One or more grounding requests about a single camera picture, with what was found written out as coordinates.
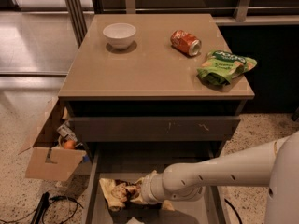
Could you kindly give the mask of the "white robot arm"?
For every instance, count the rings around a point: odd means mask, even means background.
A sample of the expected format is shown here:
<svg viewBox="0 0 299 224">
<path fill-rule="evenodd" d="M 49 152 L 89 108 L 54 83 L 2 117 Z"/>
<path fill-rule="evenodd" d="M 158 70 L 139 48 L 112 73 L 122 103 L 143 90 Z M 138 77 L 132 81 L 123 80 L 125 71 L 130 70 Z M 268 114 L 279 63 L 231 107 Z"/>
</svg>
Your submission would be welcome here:
<svg viewBox="0 0 299 224">
<path fill-rule="evenodd" d="M 264 224 L 299 224 L 299 132 L 197 163 L 176 163 L 146 175 L 145 203 L 190 201 L 204 186 L 266 186 Z"/>
</svg>

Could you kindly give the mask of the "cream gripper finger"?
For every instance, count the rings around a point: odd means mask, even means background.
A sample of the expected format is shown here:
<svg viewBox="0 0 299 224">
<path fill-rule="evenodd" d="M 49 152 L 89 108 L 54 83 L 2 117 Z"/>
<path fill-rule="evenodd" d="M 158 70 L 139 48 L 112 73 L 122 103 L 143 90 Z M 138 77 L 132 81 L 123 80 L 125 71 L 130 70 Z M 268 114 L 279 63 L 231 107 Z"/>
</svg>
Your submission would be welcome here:
<svg viewBox="0 0 299 224">
<path fill-rule="evenodd" d="M 153 179 L 153 177 L 155 177 L 158 174 L 158 172 L 156 170 L 153 170 L 151 173 L 148 173 L 142 177 L 140 177 L 136 183 L 137 184 L 146 184 L 146 183 L 150 183 L 151 180 Z"/>
</svg>

